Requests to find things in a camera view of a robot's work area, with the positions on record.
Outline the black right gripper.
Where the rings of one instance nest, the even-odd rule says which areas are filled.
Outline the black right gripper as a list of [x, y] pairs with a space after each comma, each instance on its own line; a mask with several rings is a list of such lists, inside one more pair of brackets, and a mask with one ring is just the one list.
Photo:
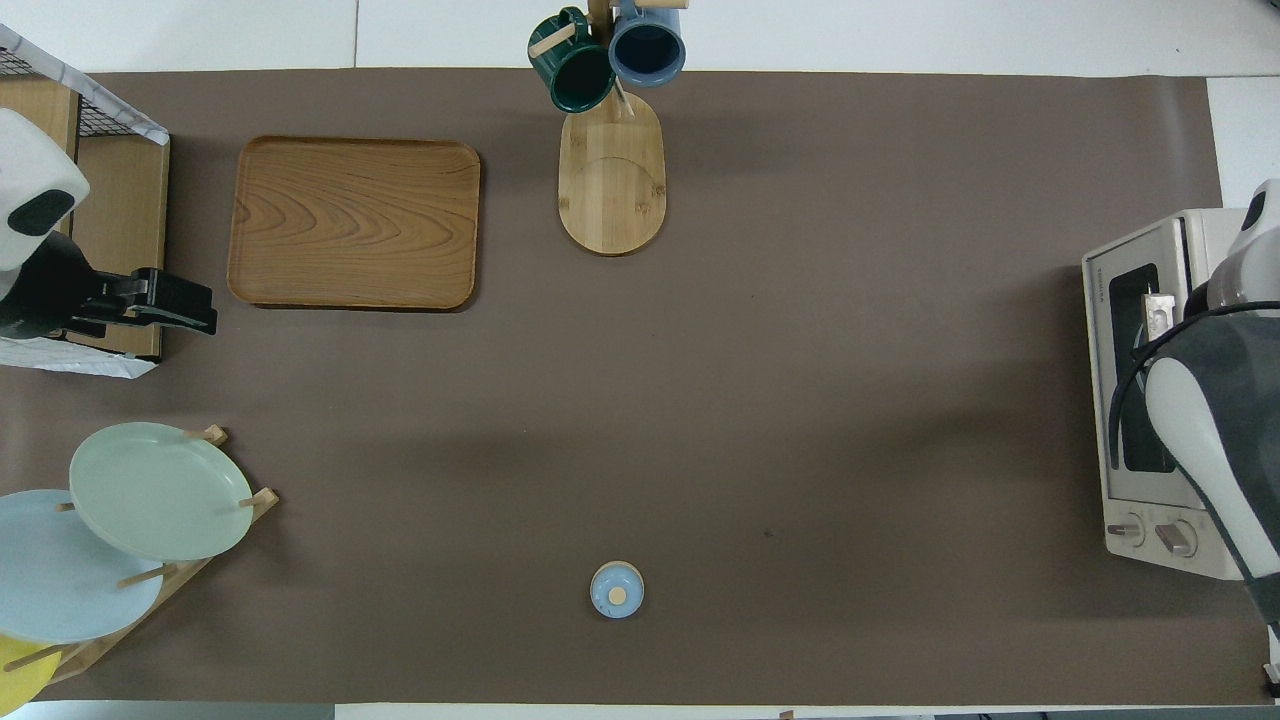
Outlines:
[[[1178, 323], [1178, 297], [1174, 293], [1148, 292], [1140, 296], [1140, 338], [1158, 340]], [[1204, 316], [1216, 316], [1217, 307], [1210, 304], [1210, 284], [1196, 287], [1183, 307], [1183, 323], [1193, 323]]]

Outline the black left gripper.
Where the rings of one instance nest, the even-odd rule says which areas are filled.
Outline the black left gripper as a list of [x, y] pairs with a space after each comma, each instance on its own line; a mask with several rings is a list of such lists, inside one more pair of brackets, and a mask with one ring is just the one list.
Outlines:
[[128, 307], [108, 287], [124, 275], [93, 269], [79, 246], [60, 232], [47, 236], [20, 265], [1, 301], [1, 336], [32, 340], [59, 331], [96, 338], [105, 325], [172, 327], [215, 334], [212, 291], [157, 268], [140, 268], [141, 305]]

